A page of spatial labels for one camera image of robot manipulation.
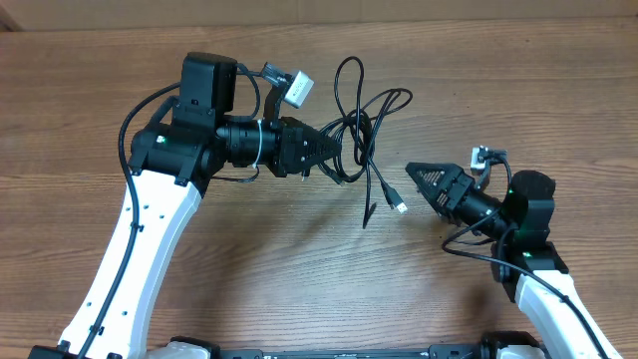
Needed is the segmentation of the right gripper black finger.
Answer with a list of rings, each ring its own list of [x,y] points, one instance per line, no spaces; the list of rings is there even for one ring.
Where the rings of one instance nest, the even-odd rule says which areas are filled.
[[[450,218],[449,211],[447,210],[448,196],[442,189],[434,186],[426,186],[421,189],[421,194],[439,217],[445,219]]]
[[[453,164],[429,164],[410,162],[406,172],[423,197],[439,197],[451,186],[457,166]]]

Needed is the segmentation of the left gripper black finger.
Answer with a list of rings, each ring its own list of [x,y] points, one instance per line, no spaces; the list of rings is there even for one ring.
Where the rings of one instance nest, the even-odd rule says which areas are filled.
[[[302,126],[303,143],[309,150],[340,150],[341,144],[330,136],[308,125]]]
[[[330,159],[335,158],[342,151],[342,146],[339,144],[332,145],[321,145],[314,144],[309,145],[305,149],[305,154],[303,156],[303,173],[305,175],[309,175],[311,169],[314,166],[318,166],[319,164],[328,161]]]

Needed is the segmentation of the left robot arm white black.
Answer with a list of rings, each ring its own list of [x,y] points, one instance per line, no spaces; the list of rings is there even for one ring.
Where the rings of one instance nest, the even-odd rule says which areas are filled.
[[[267,167],[279,178],[307,175],[340,146],[280,113],[300,107],[313,83],[265,65],[269,83],[248,116],[233,113],[236,60],[191,52],[178,83],[158,91],[161,105],[131,141],[119,139],[127,182],[118,223],[96,277],[53,347],[34,358],[145,358],[151,318],[175,247],[209,183],[225,165]]]

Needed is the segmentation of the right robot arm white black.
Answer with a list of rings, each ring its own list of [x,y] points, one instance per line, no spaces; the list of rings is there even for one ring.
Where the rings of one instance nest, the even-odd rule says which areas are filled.
[[[409,163],[408,176],[435,213],[459,231],[444,252],[490,264],[494,280],[533,324],[542,342],[518,333],[483,341],[491,358],[616,358],[618,351],[580,300],[569,268],[549,241],[555,182],[537,171],[507,175],[497,199],[455,164]]]

